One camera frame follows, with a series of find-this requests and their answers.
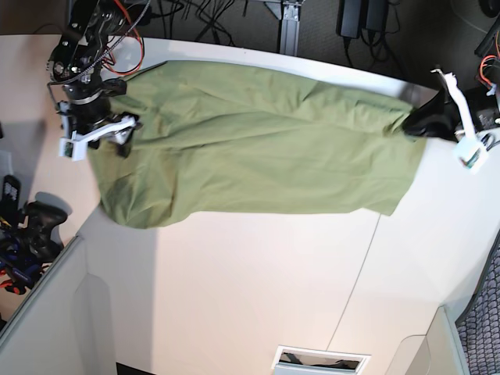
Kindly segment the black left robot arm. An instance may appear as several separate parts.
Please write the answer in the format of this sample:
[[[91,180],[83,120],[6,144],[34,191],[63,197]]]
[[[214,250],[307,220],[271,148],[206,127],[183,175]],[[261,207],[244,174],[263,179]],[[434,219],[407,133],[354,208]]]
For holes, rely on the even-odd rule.
[[[499,3],[497,1],[428,1],[414,44],[423,64],[420,83],[436,89],[404,121],[411,137],[458,142],[466,121],[447,88],[450,73],[465,96],[473,130],[491,141],[499,129]]]

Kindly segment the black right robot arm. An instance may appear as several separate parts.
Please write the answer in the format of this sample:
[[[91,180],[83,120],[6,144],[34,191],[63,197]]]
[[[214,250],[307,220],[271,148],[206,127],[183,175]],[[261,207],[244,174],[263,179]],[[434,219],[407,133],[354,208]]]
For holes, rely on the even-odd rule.
[[[141,125],[137,115],[113,112],[111,100],[127,92],[125,78],[141,68],[137,63],[116,70],[114,50],[131,37],[145,54],[138,25],[152,14],[148,1],[75,1],[70,18],[47,62],[48,89],[62,88],[66,97],[54,103],[62,120],[59,154],[73,161],[85,159],[88,149],[102,141],[128,157],[132,137]]]

